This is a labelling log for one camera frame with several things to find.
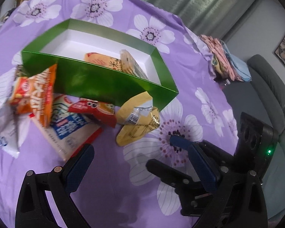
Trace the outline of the purple floral tablecloth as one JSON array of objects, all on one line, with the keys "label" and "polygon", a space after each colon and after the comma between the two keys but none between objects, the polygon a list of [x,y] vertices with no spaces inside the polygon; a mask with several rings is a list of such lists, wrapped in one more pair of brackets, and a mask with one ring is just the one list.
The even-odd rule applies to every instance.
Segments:
[{"label": "purple floral tablecloth", "polygon": [[160,127],[127,146],[116,144],[121,126],[111,126],[111,116],[95,122],[96,156],[74,193],[75,203],[92,227],[191,227],[195,219],[181,215],[172,187],[148,172],[145,164],[156,158],[196,178],[187,152],[168,142],[175,131],[189,140],[205,139],[235,151],[236,120],[210,73],[209,48],[178,16],[141,0],[23,1],[0,29],[0,96],[22,63],[20,51],[70,18],[136,37],[149,31],[179,90],[160,112]]}]

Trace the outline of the red snack packet with eyes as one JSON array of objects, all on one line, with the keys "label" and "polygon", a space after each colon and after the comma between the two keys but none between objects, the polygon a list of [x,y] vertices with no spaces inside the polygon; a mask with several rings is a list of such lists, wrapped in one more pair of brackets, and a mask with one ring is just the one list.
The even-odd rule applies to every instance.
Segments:
[{"label": "red snack packet with eyes", "polygon": [[68,108],[70,113],[91,115],[99,122],[115,128],[117,119],[115,116],[115,106],[102,101],[80,98]]}]

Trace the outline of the orange sunflower seed bag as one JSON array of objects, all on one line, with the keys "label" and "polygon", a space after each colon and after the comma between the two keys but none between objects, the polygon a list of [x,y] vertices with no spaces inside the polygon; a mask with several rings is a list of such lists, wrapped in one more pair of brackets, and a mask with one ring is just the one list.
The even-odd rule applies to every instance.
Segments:
[{"label": "orange sunflower seed bag", "polygon": [[51,121],[57,66],[54,64],[31,77],[17,77],[9,98],[17,114],[32,113],[45,128]]}]

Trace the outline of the green cardboard box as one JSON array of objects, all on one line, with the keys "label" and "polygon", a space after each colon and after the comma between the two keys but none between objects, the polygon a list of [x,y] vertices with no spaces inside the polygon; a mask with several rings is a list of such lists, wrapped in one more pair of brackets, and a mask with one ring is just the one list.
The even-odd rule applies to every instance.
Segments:
[{"label": "green cardboard box", "polygon": [[[118,59],[127,50],[147,79],[84,61],[88,52]],[[89,23],[68,19],[29,43],[21,52],[28,76],[57,64],[54,90],[60,94],[123,105],[147,91],[159,110],[179,93],[158,49],[134,36]]]}]

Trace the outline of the pink patterned folded cloth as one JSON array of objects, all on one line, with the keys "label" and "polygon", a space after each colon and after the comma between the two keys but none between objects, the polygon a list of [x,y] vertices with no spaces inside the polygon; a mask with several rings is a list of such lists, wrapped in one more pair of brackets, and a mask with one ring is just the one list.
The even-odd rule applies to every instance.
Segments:
[{"label": "pink patterned folded cloth", "polygon": [[212,36],[200,35],[200,39],[207,45],[213,57],[211,65],[216,75],[229,81],[250,82],[252,80],[247,63],[230,53],[227,45]]}]

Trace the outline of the white peanut snack bag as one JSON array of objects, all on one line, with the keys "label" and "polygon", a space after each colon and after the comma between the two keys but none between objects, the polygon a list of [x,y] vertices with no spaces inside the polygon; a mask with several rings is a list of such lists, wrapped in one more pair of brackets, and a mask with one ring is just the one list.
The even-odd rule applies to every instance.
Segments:
[{"label": "white peanut snack bag", "polygon": [[18,158],[18,137],[14,113],[7,99],[0,99],[0,148],[14,158]]}]

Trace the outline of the white blue red snack bag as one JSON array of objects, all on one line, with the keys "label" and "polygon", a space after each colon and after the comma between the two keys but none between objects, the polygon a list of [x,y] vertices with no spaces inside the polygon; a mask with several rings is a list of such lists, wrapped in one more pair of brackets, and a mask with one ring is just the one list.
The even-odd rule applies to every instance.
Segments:
[{"label": "white blue red snack bag", "polygon": [[70,113],[73,102],[63,94],[54,95],[50,125],[43,127],[34,114],[30,118],[48,143],[66,162],[84,144],[91,144],[102,132],[100,125],[83,114]]}]

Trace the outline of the cracker pack with label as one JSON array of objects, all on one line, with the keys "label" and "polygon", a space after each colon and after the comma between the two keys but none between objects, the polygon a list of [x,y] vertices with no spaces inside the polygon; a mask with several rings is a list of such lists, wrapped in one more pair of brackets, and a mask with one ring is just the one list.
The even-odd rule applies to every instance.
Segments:
[{"label": "cracker pack with label", "polygon": [[138,78],[149,80],[145,72],[140,68],[132,55],[125,49],[120,51],[121,68],[124,73]]}]

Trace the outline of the grey green sofa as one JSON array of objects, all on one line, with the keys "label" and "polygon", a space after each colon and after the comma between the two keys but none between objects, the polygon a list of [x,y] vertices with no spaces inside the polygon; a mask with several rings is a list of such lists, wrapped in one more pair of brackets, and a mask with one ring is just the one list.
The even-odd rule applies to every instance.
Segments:
[{"label": "grey green sofa", "polygon": [[273,159],[263,178],[269,222],[285,215],[285,84],[261,55],[247,61],[252,80],[232,82],[223,89],[236,120],[246,112],[278,132]]}]

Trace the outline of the orange rice cake packet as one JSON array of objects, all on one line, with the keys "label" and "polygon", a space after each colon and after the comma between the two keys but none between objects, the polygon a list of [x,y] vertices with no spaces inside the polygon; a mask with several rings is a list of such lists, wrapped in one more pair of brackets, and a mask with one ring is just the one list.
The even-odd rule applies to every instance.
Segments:
[{"label": "orange rice cake packet", "polygon": [[84,55],[84,61],[122,72],[121,61],[107,55],[89,52]]}]

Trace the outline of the yellow snack bag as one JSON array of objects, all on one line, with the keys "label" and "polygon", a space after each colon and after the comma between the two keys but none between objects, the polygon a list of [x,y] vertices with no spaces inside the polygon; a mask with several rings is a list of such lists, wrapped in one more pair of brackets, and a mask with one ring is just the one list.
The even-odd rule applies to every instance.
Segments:
[{"label": "yellow snack bag", "polygon": [[140,93],[126,101],[116,112],[117,123],[122,125],[116,137],[118,146],[123,147],[160,127],[160,115],[148,92]]}]

